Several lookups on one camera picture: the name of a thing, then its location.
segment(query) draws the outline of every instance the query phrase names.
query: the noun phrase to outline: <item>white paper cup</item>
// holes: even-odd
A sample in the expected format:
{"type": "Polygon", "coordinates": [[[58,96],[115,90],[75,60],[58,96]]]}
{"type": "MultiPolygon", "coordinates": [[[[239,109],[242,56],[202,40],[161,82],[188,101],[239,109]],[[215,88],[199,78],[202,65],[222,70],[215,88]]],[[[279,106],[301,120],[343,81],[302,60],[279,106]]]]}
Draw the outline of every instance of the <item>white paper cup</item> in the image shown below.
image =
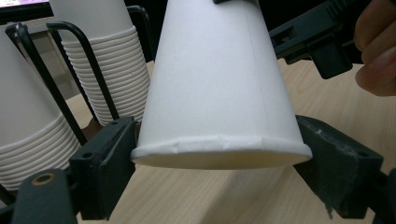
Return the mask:
{"type": "MultiPolygon", "coordinates": [[[[68,21],[75,24],[95,43],[105,40],[107,36],[114,36],[133,28],[130,16],[122,0],[50,0],[55,20],[68,21]]],[[[60,32],[65,42],[77,42],[70,32],[60,32]]]]}
{"type": "Polygon", "coordinates": [[[0,43],[0,127],[7,127],[6,132],[0,133],[2,148],[32,137],[54,121],[60,110],[40,77],[4,32],[0,34],[0,43]]]}
{"type": "Polygon", "coordinates": [[[312,157],[256,1],[168,1],[153,73],[136,164],[252,169],[312,157]]]}

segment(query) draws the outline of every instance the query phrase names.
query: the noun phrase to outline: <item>finger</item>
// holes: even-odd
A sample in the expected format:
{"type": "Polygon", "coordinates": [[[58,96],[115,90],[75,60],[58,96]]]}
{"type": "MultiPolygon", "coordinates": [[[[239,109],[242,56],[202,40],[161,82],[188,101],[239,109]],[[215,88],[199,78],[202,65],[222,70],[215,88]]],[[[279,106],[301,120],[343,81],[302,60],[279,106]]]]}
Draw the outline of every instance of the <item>finger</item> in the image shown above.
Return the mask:
{"type": "Polygon", "coordinates": [[[377,35],[396,20],[396,6],[389,0],[372,0],[355,26],[355,45],[364,50],[377,35]]]}
{"type": "Polygon", "coordinates": [[[367,45],[361,55],[363,63],[370,63],[376,57],[396,46],[396,21],[392,22],[367,45]]]}
{"type": "Polygon", "coordinates": [[[396,95],[396,47],[364,65],[356,74],[356,82],[377,96],[396,95]]]}

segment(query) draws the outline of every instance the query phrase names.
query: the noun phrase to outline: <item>black bracket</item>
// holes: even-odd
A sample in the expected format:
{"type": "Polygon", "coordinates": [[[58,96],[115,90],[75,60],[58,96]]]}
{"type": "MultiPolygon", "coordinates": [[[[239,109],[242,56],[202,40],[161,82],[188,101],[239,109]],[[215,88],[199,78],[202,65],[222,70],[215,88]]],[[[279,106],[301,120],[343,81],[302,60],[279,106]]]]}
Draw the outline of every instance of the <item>black bracket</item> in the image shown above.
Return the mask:
{"type": "Polygon", "coordinates": [[[349,71],[352,62],[345,47],[353,44],[354,25],[369,2],[328,0],[276,27],[269,32],[276,57],[287,64],[312,60],[325,79],[349,71]]]}
{"type": "Polygon", "coordinates": [[[320,120],[297,116],[297,121],[313,160],[294,168],[329,213],[364,218],[370,207],[382,221],[375,223],[395,223],[396,169],[384,175],[381,155],[320,120]]]}

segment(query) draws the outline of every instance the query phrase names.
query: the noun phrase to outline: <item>wooden table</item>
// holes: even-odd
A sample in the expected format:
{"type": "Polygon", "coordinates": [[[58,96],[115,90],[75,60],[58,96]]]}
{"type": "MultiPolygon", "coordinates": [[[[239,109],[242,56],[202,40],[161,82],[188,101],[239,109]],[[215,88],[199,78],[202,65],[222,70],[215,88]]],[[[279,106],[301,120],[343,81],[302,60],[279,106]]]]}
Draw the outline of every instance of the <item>wooden table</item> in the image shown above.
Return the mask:
{"type": "MultiPolygon", "coordinates": [[[[354,79],[359,66],[322,80],[311,62],[279,65],[296,114],[323,120],[380,153],[386,174],[396,167],[396,98],[361,90],[354,79]]],[[[91,117],[81,97],[68,103],[81,126],[87,125],[91,117]]],[[[199,171],[137,165],[108,223],[371,223],[373,216],[329,215],[292,167],[199,171]]]]}

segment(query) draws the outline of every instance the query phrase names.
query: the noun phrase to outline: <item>screw hole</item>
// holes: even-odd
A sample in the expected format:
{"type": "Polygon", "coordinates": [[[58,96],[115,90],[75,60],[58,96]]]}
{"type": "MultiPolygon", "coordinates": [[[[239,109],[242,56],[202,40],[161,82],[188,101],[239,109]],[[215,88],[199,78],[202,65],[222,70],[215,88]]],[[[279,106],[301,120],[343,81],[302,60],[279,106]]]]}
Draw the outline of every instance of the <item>screw hole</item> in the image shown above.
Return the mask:
{"type": "Polygon", "coordinates": [[[46,185],[46,184],[48,184],[49,182],[51,182],[54,178],[55,178],[55,174],[46,173],[46,174],[43,174],[43,175],[40,175],[40,176],[34,178],[34,179],[32,180],[32,184],[33,184],[34,186],[46,185]]]}
{"type": "Polygon", "coordinates": [[[91,152],[82,154],[82,158],[84,158],[84,159],[90,159],[92,157],[93,157],[93,154],[91,152]]]}

